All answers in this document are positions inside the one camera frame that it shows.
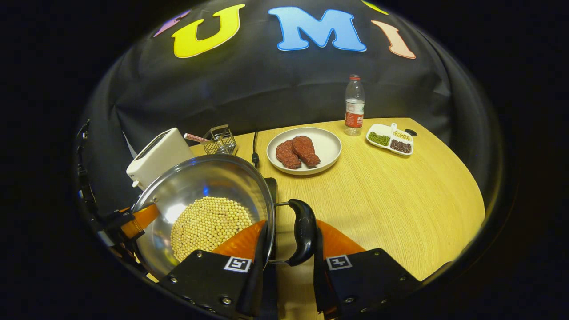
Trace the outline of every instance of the wooden table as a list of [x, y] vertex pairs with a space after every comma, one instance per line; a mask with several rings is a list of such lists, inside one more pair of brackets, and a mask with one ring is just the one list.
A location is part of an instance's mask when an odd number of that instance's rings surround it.
[[[367, 142], [372, 124], [412, 129], [409, 157]], [[269, 142], [289, 129], [311, 126], [329, 130], [342, 142], [338, 161], [310, 176], [285, 174], [266, 155]], [[307, 202], [316, 217], [349, 236], [366, 250], [382, 248], [415, 278], [423, 280], [452, 261], [473, 239], [484, 219], [478, 185], [460, 159], [438, 138], [410, 118], [364, 119], [362, 134], [347, 136], [344, 122], [322, 122], [262, 131], [257, 137], [259, 171], [278, 183], [278, 201]], [[251, 162], [253, 133], [236, 136], [237, 156]], [[201, 145], [191, 147], [203, 155]], [[277, 208], [277, 259], [295, 250], [294, 213]], [[314, 258], [296, 267], [278, 265], [279, 317], [323, 319], [317, 315], [312, 273]]]

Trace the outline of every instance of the pan handle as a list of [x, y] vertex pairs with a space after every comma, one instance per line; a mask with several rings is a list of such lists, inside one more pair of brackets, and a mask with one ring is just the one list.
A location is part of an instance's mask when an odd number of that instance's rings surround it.
[[294, 210], [294, 240], [296, 251], [287, 261], [269, 261], [270, 263], [286, 263], [289, 266], [299, 265], [314, 254], [318, 225], [312, 208], [304, 201], [290, 199], [288, 202], [277, 203], [276, 206], [287, 205]]

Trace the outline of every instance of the blue letter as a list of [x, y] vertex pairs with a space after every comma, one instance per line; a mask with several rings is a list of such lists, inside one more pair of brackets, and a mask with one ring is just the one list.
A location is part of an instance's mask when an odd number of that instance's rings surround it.
[[283, 51], [301, 50], [308, 48], [308, 41], [300, 37], [300, 29], [323, 48], [328, 43], [328, 38], [332, 31], [336, 34], [336, 39], [332, 45], [342, 50], [365, 51], [365, 44], [361, 43], [357, 36], [356, 29], [352, 24], [353, 15], [338, 11], [326, 10], [320, 21], [297, 7], [280, 7], [268, 11], [269, 14], [276, 15], [281, 23], [283, 40], [277, 48]]

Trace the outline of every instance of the metal wire basket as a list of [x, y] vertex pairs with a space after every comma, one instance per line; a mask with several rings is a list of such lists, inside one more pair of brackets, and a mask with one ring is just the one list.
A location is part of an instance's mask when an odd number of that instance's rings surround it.
[[237, 153], [237, 143], [235, 138], [233, 138], [231, 130], [229, 130], [229, 125], [211, 128], [204, 135], [204, 138], [209, 140], [208, 142], [201, 142], [206, 154], [235, 155]]

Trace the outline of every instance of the raw meat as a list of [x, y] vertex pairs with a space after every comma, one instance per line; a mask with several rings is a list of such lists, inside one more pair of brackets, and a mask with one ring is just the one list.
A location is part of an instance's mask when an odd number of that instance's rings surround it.
[[320, 163], [320, 158], [314, 153], [312, 140], [307, 136], [298, 136], [292, 139], [292, 152], [297, 154], [308, 167], [314, 167]]
[[300, 168], [300, 159], [292, 152], [292, 140], [287, 140], [277, 146], [277, 159], [281, 161], [285, 168]]

